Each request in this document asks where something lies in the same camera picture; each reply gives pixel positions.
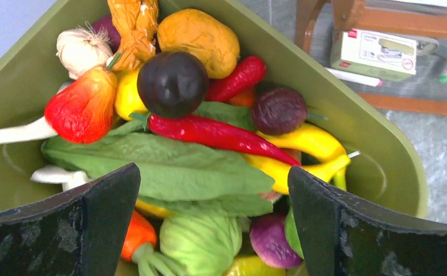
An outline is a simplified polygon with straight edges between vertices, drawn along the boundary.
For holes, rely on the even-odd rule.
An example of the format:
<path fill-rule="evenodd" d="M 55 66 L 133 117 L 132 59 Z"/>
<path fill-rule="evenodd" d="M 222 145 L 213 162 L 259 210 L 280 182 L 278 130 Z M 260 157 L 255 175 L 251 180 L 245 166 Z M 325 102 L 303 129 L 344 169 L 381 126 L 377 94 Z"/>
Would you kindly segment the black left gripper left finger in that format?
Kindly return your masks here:
<path fill-rule="evenodd" d="M 0 212 L 0 275 L 114 275 L 139 185 L 131 163 Z"/>

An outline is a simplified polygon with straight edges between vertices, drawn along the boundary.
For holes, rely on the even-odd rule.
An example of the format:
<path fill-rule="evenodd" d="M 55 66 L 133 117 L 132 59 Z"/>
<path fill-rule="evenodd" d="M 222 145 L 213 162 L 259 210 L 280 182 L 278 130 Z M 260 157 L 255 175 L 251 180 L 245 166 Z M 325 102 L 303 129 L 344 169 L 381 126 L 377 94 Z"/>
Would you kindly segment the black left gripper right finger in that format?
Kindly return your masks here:
<path fill-rule="evenodd" d="M 288 186 L 309 275 L 447 275 L 447 224 L 387 209 L 296 166 Z"/>

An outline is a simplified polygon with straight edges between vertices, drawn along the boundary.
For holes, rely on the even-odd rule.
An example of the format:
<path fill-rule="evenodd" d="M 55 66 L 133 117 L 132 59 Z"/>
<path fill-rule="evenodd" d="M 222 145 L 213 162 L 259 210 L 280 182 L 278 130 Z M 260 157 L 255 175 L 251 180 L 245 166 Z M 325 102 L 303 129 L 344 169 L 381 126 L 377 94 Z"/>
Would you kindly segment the dark purple plum toy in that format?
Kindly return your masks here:
<path fill-rule="evenodd" d="M 209 87 L 203 63 L 191 53 L 160 52 L 139 70 L 137 92 L 147 110 L 165 118 L 193 113 Z"/>

